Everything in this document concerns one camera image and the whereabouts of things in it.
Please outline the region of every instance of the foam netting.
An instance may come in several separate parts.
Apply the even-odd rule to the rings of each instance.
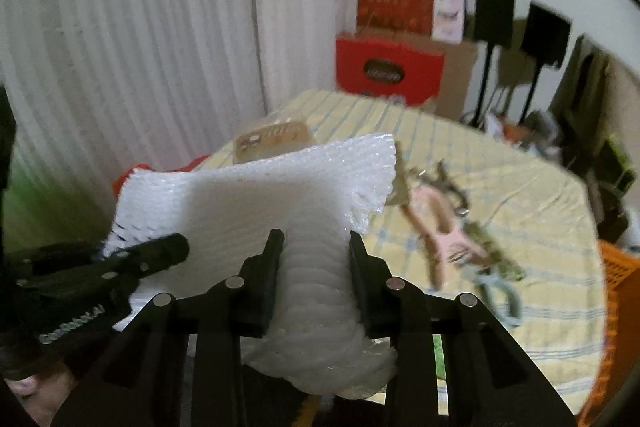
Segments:
[[[391,135],[370,135],[217,170],[135,171],[125,183],[104,253],[163,235],[187,237],[184,263],[141,281],[134,313],[159,292],[184,298],[238,273],[271,229],[285,233],[276,303],[262,339],[242,359],[311,394],[379,391],[395,371],[388,341],[360,323],[348,261],[350,230],[365,233],[392,190]]]

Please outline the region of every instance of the cardboard piece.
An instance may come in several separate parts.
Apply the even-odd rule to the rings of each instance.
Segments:
[[[432,41],[427,35],[371,27],[359,28],[356,37],[389,39],[403,42],[419,51],[443,54],[444,67],[434,113],[441,118],[458,121],[465,107],[471,71],[478,60],[478,48],[474,42],[447,44]]]
[[[460,44],[465,33],[465,0],[433,0],[431,39]]]

